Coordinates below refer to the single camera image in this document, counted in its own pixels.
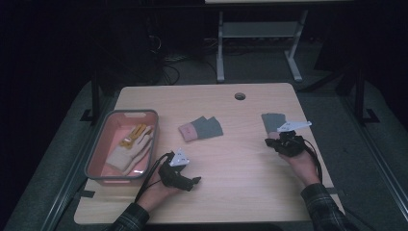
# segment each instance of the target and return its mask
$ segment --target shirt sleeve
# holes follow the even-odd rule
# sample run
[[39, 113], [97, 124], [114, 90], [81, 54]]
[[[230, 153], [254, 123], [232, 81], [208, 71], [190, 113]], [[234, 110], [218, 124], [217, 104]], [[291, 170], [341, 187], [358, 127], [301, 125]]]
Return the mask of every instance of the shirt sleeve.
[[336, 202], [322, 184], [313, 184], [306, 187], [303, 197], [310, 218], [318, 231], [349, 231], [358, 230], [348, 218], [339, 210]]
[[108, 231], [140, 231], [149, 220], [149, 214], [138, 204], [130, 204], [119, 218], [104, 230]]

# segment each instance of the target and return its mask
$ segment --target plastic bin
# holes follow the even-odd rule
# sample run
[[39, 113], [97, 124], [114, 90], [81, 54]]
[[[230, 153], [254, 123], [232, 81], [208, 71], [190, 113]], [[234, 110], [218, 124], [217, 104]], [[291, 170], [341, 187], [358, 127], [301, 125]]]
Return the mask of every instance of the plastic bin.
[[[126, 138], [138, 124], [152, 127], [151, 142], [145, 147], [144, 157], [134, 165], [127, 175], [106, 163], [120, 141]], [[159, 116], [153, 110], [116, 110], [106, 115], [103, 125], [92, 147], [85, 173], [89, 179], [100, 184], [129, 184], [141, 178], [149, 169], [155, 144], [159, 137]]]

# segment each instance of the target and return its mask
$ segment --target table leg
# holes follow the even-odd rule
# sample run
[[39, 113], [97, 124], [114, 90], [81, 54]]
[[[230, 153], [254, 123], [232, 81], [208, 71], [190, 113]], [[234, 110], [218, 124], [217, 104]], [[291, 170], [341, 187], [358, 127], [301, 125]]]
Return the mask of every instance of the table leg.
[[296, 30], [293, 36], [293, 45], [290, 50], [285, 51], [285, 57], [288, 61], [289, 68], [291, 69], [292, 76], [296, 82], [303, 81], [302, 76], [300, 75], [299, 69], [297, 68], [296, 61], [294, 60], [294, 53], [296, 51], [297, 45], [299, 44], [300, 36], [302, 35], [303, 27], [306, 21], [308, 11], [305, 10], [302, 12], [302, 15], [297, 22]]
[[219, 12], [218, 22], [218, 53], [217, 53], [217, 83], [223, 83], [224, 77], [224, 60], [222, 59], [222, 12]]

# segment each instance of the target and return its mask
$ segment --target hand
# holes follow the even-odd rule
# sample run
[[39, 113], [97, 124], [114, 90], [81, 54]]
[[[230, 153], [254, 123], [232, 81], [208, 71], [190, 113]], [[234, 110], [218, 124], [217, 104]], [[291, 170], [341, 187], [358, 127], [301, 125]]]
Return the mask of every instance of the hand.
[[[149, 181], [149, 185], [154, 184], [160, 180], [159, 168], [152, 175]], [[154, 209], [159, 207], [168, 197], [174, 195], [181, 190], [172, 187], [166, 187], [162, 182], [157, 182], [156, 184], [147, 188], [147, 190], [141, 195], [137, 204], [139, 204], [147, 213], [152, 212]]]
[[291, 165], [294, 174], [303, 182], [305, 187], [321, 183], [315, 163], [307, 151], [303, 150], [299, 155], [294, 157], [287, 157], [282, 154], [279, 154], [279, 156]]

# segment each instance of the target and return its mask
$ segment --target person's left hand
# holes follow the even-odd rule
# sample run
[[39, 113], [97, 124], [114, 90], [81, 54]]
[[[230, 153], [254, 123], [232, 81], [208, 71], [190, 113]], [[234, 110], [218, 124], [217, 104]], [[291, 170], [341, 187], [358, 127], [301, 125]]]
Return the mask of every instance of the person's left hand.
[[166, 187], [160, 181], [159, 168], [160, 167], [156, 168], [156, 171], [150, 178], [148, 185], [152, 185], [155, 182], [157, 183], [147, 188], [147, 190], [141, 195], [140, 199], [137, 202], [137, 204], [139, 204], [144, 210], [146, 210], [147, 213], [150, 213], [154, 209], [156, 209], [169, 196], [174, 195], [181, 191], [177, 188]]

